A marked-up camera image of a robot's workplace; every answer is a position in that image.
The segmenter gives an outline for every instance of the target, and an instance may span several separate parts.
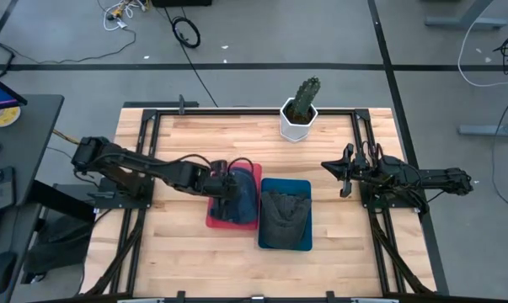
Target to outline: phone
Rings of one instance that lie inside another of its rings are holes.
[[[14,168],[0,169],[0,210],[16,203]]]

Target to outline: computer mouse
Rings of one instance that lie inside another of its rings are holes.
[[[16,265],[16,252],[0,253],[0,294],[8,288],[14,265]]]

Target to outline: potted cactus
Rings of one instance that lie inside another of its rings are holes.
[[[295,98],[289,98],[280,109],[281,135],[291,142],[299,142],[307,137],[318,111],[312,102],[321,88],[317,77],[302,83]]]

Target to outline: butcher block tabletop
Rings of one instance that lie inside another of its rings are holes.
[[[376,142],[384,154],[403,159],[391,109],[369,111]],[[115,143],[135,150],[142,112],[121,111]],[[150,141],[151,129],[149,125],[145,142]],[[361,133],[365,138],[363,125]],[[191,153],[209,161],[247,157],[261,164],[262,178],[308,180],[312,185],[313,248],[309,252],[261,249],[257,231],[211,229],[205,223],[208,198],[177,192],[157,180],[142,234],[134,296],[175,297],[179,290],[187,297],[324,297],[328,290],[344,297],[382,295],[372,232],[358,186],[353,186],[350,197],[340,198],[342,183],[320,165],[340,159],[348,143],[355,144],[346,115],[320,114],[308,138],[298,143],[281,137],[277,114],[162,117],[158,159],[170,161]],[[112,210],[94,228],[82,291],[96,283],[114,258],[123,212]],[[419,217],[412,209],[391,209],[390,213],[399,253],[420,281],[434,290]],[[384,256],[390,288],[396,291],[392,263],[386,253]],[[129,258],[123,266],[120,290],[126,285]]]

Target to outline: plant pot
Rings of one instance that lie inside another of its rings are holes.
[[[294,98],[289,98],[280,109],[280,133],[281,136],[291,142],[299,142],[307,137],[313,122],[318,117],[318,111],[313,107],[313,105],[310,105],[310,109],[312,110],[312,119],[310,120],[310,123],[306,125],[293,124],[287,119],[286,114],[284,114],[284,111],[291,100],[294,100]]]

